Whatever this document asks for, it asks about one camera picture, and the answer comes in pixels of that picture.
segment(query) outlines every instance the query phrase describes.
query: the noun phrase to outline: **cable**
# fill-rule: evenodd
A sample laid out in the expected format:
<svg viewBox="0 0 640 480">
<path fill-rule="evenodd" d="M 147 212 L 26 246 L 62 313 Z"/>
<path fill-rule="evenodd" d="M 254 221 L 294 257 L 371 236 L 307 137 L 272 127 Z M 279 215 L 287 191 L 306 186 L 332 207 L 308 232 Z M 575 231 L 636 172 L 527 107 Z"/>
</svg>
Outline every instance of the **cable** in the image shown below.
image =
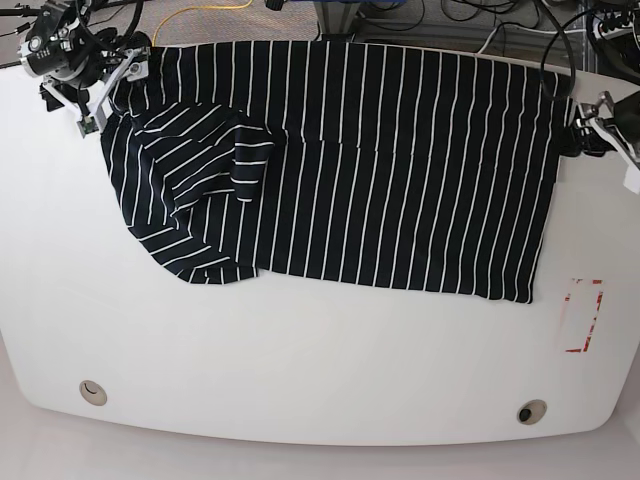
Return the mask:
<svg viewBox="0 0 640 480">
<path fill-rule="evenodd" d="M 391 10 L 397 10 L 398 8 L 403 7 L 404 5 L 406 5 L 406 2 L 403 2 L 403 3 L 392 3 L 388 7 L 379 7 L 378 5 L 376 5 L 373 2 L 367 3 L 367 6 L 369 8 L 371 8 L 373 10 L 377 10 L 378 12 L 390 12 Z"/>
<path fill-rule="evenodd" d="M 554 36 L 558 35 L 558 32 L 556 32 L 555 30 L 537 30 L 535 28 L 523 27 L 522 25 L 520 25 L 518 23 L 514 23 L 514 22 L 501 22 L 500 25 L 498 25 L 496 28 L 493 29 L 493 31 L 489 34 L 489 37 L 487 38 L 487 40 L 484 42 L 484 45 L 482 45 L 480 50 L 478 50 L 476 53 L 477 54 L 484 53 L 484 51 L 491 44 L 491 41 L 493 40 L 495 35 L 498 33 L 500 28 L 504 28 L 504 27 L 507 27 L 507 26 L 514 27 L 514 28 L 516 28 L 518 30 L 524 30 L 525 32 L 539 33 L 540 35 L 554 35 Z M 577 28 L 575 30 L 565 30 L 564 33 L 572 34 L 572 33 L 584 33 L 584 32 L 586 32 L 586 30 L 584 28 Z"/>
<path fill-rule="evenodd" d="M 113 20 L 114 18 L 116 18 L 116 16 L 122 11 L 124 10 L 128 5 L 122 5 L 118 10 L 116 10 L 115 13 L 111 14 L 109 16 L 109 18 L 106 18 L 105 20 L 100 20 L 99 22 L 95 22 L 95 23 L 90 23 L 89 25 L 87 25 L 88 27 L 93 27 L 94 25 L 102 25 L 103 23 L 107 23 L 110 22 L 111 20 Z"/>
<path fill-rule="evenodd" d="M 518 30 L 524 30 L 525 32 L 531 32 L 531 33 L 539 33 L 540 35 L 557 35 L 558 32 L 556 32 L 555 30 L 537 30 L 535 28 L 527 28 L 527 27 L 521 27 L 519 25 L 514 25 Z M 586 30 L 584 28 L 576 28 L 574 30 L 565 30 L 564 33 L 584 33 L 586 32 Z"/>
<path fill-rule="evenodd" d="M 420 24 L 422 23 L 422 21 L 424 20 L 424 17 L 427 13 L 427 7 L 424 4 L 425 0 L 420 0 L 422 3 L 422 13 L 420 14 L 420 19 L 414 23 L 413 25 L 409 26 L 409 27 L 402 27 L 402 28 L 389 28 L 389 27 L 383 27 L 381 25 L 377 25 L 375 22 L 372 22 L 370 19 L 366 18 L 366 17 L 360 17 L 360 19 L 365 22 L 368 23 L 371 26 L 374 26 L 376 28 L 379 28 L 380 30 L 387 30 L 389 32 L 408 32 L 409 30 L 413 30 L 414 28 L 420 26 Z"/>
<path fill-rule="evenodd" d="M 564 100 L 568 98 L 571 95 L 571 93 L 573 93 L 573 87 L 576 84 L 576 62 L 575 62 L 575 59 L 573 58 L 573 49 L 571 48 L 571 43 L 569 43 L 569 37 L 567 37 L 567 34 L 565 33 L 564 29 L 567 28 L 576 20 L 578 20 L 579 18 L 581 18 L 582 16 L 587 15 L 589 13 L 593 13 L 594 11 L 598 11 L 598 9 L 592 8 L 592 9 L 584 10 L 578 13 L 577 15 L 574 15 L 572 18 L 566 21 L 564 25 L 560 25 L 558 23 L 558 20 L 551 14 L 551 12 L 549 12 L 547 7 L 542 3 L 541 0 L 533 0 L 533 1 L 539 4 L 538 7 L 540 8 L 540 11 L 542 11 L 542 13 L 545 16 L 547 16 L 547 18 L 549 18 L 549 20 L 551 21 L 551 23 L 553 23 L 553 26 L 556 29 L 556 34 L 553 36 L 551 41 L 549 41 L 549 43 L 547 44 L 547 47 L 545 48 L 544 53 L 542 54 L 542 59 L 540 60 L 540 84 L 542 85 L 542 91 L 544 92 L 545 96 L 551 101 Z M 547 56 L 549 55 L 549 51 L 551 51 L 551 47 L 553 46 L 555 41 L 558 39 L 558 37 L 562 37 L 562 41 L 564 42 L 565 48 L 567 50 L 567 55 L 569 57 L 569 68 L 571 69 L 571 78 L 569 80 L 568 91 L 566 93 L 562 93 L 561 95 L 554 96 L 553 94 L 551 94 L 551 92 L 549 92 L 549 87 L 544 82 L 544 71 L 545 71 L 545 64 L 547 63 Z"/>
<path fill-rule="evenodd" d="M 76 17 L 78 18 L 78 23 L 80 25 L 80 28 L 84 31 L 84 33 L 87 34 L 89 39 L 93 43 L 98 45 L 102 50 L 105 50 L 107 52 L 112 52 L 113 54 L 115 54 L 120 58 L 126 58 L 125 55 L 121 52 L 118 52 L 113 45 L 109 45 L 103 42 L 91 30 L 89 30 L 87 23 L 85 22 L 84 18 L 82 18 L 82 13 L 81 13 L 82 8 L 80 7 L 80 0 L 75 0 L 75 6 L 76 6 Z"/>
<path fill-rule="evenodd" d="M 142 7 L 144 6 L 144 0 L 136 0 L 136 9 L 133 11 L 133 17 L 131 18 L 131 22 L 129 22 L 129 26 L 127 30 L 122 35 L 118 42 L 118 46 L 125 46 L 133 33 L 138 28 L 138 23 L 140 23 L 140 17 L 142 16 Z"/>
<path fill-rule="evenodd" d="M 464 17 L 464 18 L 456 18 L 453 15 L 451 15 L 449 12 L 447 12 L 447 9 L 444 8 L 445 5 L 445 0 L 440 0 L 440 10 L 442 11 L 442 14 L 447 17 L 449 20 L 452 20 L 454 22 L 468 22 L 469 20 L 473 20 L 474 18 L 476 18 L 478 15 L 480 15 L 480 12 L 482 10 L 480 10 L 478 7 L 474 7 L 476 9 L 475 12 L 473 12 L 471 15 L 469 15 L 468 17 Z"/>
<path fill-rule="evenodd" d="M 24 32 L 26 30 L 29 30 L 29 28 L 31 28 L 31 25 L 33 25 L 33 24 L 34 24 L 34 22 L 23 23 L 19 27 L 14 28 L 11 32 L 0 34 L 0 38 L 9 37 L 11 35 L 19 35 L 22 32 Z"/>
<path fill-rule="evenodd" d="M 253 3 L 253 0 L 249 0 L 247 3 L 243 5 L 203 5 L 198 7 L 186 7 L 181 8 L 177 12 L 172 13 L 168 17 L 165 17 L 164 20 L 160 22 L 160 25 L 156 28 L 156 31 L 153 32 L 153 37 L 151 39 L 151 45 L 156 46 L 156 40 L 158 39 L 158 33 L 160 33 L 160 29 L 163 27 L 165 23 L 171 20 L 176 15 L 180 15 L 184 12 L 189 12 L 191 10 L 240 10 L 241 8 L 247 8 L 249 5 Z"/>
</svg>

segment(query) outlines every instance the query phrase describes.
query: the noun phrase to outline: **gray floor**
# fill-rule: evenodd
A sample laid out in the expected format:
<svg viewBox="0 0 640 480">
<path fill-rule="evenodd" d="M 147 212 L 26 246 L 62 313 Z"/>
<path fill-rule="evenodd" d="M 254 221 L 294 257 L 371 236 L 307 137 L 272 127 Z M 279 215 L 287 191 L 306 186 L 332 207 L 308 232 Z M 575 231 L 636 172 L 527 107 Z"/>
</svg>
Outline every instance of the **gray floor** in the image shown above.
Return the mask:
<svg viewBox="0 0 640 480">
<path fill-rule="evenodd" d="M 447 22 L 452 28 L 455 24 L 448 20 L 441 11 L 440 0 L 425 0 L 426 16 L 429 22 Z M 465 5 L 456 4 L 450 0 L 444 0 L 445 7 L 451 15 L 456 17 L 468 16 L 472 9 Z M 16 0 L 0 0 L 0 8 L 13 7 Z M 36 0 L 30 3 L 37 6 L 43 3 Z M 145 3 L 142 20 L 139 30 L 149 35 L 163 18 L 181 8 L 191 5 L 238 5 L 244 0 L 152 0 Z M 485 3 L 502 3 L 500 0 L 486 1 Z M 112 22 L 105 23 L 101 27 L 113 25 L 123 31 L 128 24 L 134 6 L 125 7 Z M 95 14 L 91 21 L 104 20 L 116 12 L 117 9 L 106 9 Z M 569 5 L 565 9 L 554 9 L 554 13 L 560 19 L 567 19 L 575 10 L 574 5 Z M 384 15 L 388 18 L 406 19 L 413 22 L 420 16 L 420 0 L 408 0 L 407 4 L 395 11 L 387 12 Z M 533 25 L 535 22 L 535 11 L 531 2 L 523 2 L 515 12 L 501 17 L 504 21 L 519 21 L 526 25 Z M 24 18 L 0 18 L 0 33 L 11 31 L 11 29 L 21 25 L 28 19 Z M 483 12 L 474 18 L 469 24 L 487 25 L 494 24 L 492 14 Z M 540 28 L 550 29 L 548 23 L 543 23 Z M 316 15 L 311 2 L 289 2 L 281 12 L 268 10 L 263 0 L 254 0 L 254 3 L 243 10 L 210 10 L 191 11 L 178 15 L 171 19 L 162 29 L 158 37 L 159 45 L 184 45 L 203 42 L 219 42 L 233 40 L 310 40 L 316 36 Z M 16 49 L 19 39 L 16 36 L 0 38 L 0 63 L 16 60 Z M 456 45 L 455 42 L 438 42 L 429 40 L 421 42 L 410 42 L 422 46 L 431 46 L 448 49 L 464 49 Z M 498 54 L 502 51 L 502 41 L 497 39 L 495 47 L 487 53 Z M 517 51 L 509 48 L 505 51 L 506 56 L 525 57 Z M 528 54 L 525 58 L 536 59 L 536 55 Z M 562 58 L 553 59 L 555 63 L 562 63 Z"/>
</svg>

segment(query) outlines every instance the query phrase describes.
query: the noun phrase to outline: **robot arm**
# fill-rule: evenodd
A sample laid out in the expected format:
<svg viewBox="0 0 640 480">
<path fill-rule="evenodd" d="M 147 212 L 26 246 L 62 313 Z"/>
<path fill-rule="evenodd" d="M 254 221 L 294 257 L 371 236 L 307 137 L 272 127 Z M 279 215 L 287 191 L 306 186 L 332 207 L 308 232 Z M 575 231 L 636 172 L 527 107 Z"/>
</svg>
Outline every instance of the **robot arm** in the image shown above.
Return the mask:
<svg viewBox="0 0 640 480">
<path fill-rule="evenodd" d="M 25 70 L 33 77 L 43 77 L 40 93 L 47 110 L 65 107 L 73 111 L 83 136 L 106 126 L 103 103 L 118 81 L 133 82 L 149 74 L 148 38 L 132 45 L 142 4 L 143 0 L 137 0 L 129 28 L 118 37 L 114 28 L 95 34 L 88 29 L 91 12 L 100 6 L 96 0 L 47 0 L 20 45 Z M 98 81 L 104 86 L 90 101 L 87 89 Z"/>
</svg>

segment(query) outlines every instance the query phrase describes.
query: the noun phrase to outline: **cloth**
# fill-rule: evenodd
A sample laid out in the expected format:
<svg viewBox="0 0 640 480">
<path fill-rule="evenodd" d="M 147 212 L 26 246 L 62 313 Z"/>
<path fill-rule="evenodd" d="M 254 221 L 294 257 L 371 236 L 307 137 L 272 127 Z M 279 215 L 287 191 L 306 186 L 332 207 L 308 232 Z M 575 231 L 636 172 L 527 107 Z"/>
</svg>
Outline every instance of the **cloth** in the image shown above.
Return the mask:
<svg viewBox="0 0 640 480">
<path fill-rule="evenodd" d="M 331 42 L 153 48 L 149 64 L 114 91 L 102 145 L 131 233 L 179 278 L 532 301 L 571 108 L 537 70 Z"/>
</svg>

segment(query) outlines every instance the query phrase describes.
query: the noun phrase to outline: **striped shirt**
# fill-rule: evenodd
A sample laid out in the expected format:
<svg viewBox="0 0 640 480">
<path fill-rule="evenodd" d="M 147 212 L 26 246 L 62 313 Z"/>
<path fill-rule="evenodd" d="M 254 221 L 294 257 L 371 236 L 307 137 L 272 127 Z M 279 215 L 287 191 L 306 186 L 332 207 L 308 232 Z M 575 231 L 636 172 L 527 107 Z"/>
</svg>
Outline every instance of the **striped shirt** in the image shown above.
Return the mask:
<svg viewBox="0 0 640 480">
<path fill-rule="evenodd" d="M 102 147 L 127 226 L 174 275 L 532 301 L 571 108 L 537 70 L 331 42 L 154 48 L 149 63 L 114 91 Z"/>
</svg>

